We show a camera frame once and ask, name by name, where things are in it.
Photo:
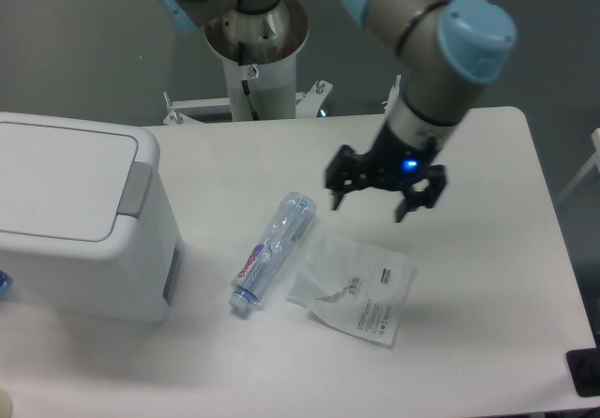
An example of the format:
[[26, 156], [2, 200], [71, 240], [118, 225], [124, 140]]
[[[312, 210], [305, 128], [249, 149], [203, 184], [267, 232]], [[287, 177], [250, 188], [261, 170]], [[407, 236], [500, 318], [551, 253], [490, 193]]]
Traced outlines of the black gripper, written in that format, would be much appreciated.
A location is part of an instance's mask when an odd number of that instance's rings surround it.
[[[437, 138], [426, 137], [425, 145], [416, 148], [396, 135], [385, 121], [367, 153], [358, 154], [344, 144], [327, 165], [324, 186], [332, 195], [331, 209], [336, 211], [346, 194], [369, 187], [401, 191], [396, 223], [420, 207], [433, 208], [447, 185], [446, 167], [432, 164], [439, 152]], [[422, 180], [427, 185], [417, 190], [414, 186]]]

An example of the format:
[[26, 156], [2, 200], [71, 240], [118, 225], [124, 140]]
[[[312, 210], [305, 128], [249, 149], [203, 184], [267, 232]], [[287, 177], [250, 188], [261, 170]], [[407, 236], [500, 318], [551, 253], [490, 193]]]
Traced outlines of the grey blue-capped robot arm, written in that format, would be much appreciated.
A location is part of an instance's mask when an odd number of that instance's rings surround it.
[[[369, 187], [403, 196], [396, 217], [430, 208], [446, 184], [436, 163], [518, 39], [516, 25], [487, 0], [341, 0], [356, 23], [397, 58], [397, 94], [364, 154], [338, 149], [324, 184], [340, 204]], [[202, 29], [221, 59], [236, 121], [294, 118], [296, 57], [308, 37], [297, 0], [159, 0], [185, 31]]]

